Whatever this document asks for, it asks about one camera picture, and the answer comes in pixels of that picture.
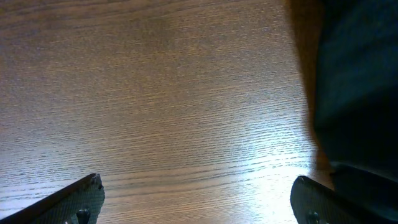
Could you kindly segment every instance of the wooden surface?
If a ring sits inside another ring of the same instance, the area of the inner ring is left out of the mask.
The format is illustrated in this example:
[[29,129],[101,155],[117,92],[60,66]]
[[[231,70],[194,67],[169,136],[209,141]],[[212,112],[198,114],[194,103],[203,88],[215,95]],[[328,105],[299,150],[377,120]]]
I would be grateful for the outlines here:
[[316,1],[0,0],[0,218],[92,172],[98,223],[295,223]]

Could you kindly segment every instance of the black garment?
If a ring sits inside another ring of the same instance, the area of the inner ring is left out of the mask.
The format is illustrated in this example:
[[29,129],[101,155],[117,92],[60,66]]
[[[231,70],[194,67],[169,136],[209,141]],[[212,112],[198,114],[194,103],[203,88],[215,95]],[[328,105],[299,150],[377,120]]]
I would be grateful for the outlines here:
[[398,1],[323,2],[315,132],[336,191],[398,221]]

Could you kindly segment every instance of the wood grain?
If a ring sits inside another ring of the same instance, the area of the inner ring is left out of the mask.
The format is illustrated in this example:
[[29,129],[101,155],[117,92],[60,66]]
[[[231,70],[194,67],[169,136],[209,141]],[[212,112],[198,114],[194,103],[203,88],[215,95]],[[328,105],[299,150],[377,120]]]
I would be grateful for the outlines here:
[[0,1],[0,218],[99,172],[98,223],[295,223],[296,176],[330,184],[296,40],[320,19],[307,9]]

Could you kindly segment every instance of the dark fabric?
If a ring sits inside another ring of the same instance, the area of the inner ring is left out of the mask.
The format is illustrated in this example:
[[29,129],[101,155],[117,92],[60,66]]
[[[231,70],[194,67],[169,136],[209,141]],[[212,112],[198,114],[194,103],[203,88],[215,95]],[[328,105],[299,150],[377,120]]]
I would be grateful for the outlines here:
[[[358,178],[398,182],[398,1],[323,2],[314,128],[331,165],[347,173],[335,177],[336,191],[357,200],[371,194]],[[374,212],[387,201],[364,200]],[[398,220],[398,207],[388,216]]]

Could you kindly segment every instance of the wooden table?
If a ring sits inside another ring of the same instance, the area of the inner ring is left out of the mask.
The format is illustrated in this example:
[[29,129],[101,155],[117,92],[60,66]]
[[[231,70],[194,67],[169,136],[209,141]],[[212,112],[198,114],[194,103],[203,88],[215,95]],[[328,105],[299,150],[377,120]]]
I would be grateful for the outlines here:
[[92,172],[98,223],[295,223],[316,1],[0,1],[0,218]]

